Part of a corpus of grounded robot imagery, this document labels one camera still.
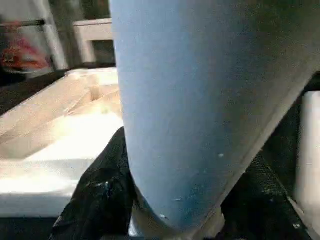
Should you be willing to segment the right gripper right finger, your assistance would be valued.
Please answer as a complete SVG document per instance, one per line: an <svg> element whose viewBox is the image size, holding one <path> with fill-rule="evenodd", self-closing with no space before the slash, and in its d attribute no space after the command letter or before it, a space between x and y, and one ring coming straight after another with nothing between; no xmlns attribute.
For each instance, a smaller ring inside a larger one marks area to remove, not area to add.
<svg viewBox="0 0 320 240"><path fill-rule="evenodd" d="M306 225L260 152L222 203L218 240L309 240Z"/></svg>

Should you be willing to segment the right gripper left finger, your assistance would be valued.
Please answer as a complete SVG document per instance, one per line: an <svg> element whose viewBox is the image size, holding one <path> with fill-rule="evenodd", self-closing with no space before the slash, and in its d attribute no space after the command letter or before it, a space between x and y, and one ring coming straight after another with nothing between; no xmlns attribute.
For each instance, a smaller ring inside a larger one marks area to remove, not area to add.
<svg viewBox="0 0 320 240"><path fill-rule="evenodd" d="M49 239L100 240L104 236L126 236L135 198L125 130L120 127L81 176Z"/></svg>

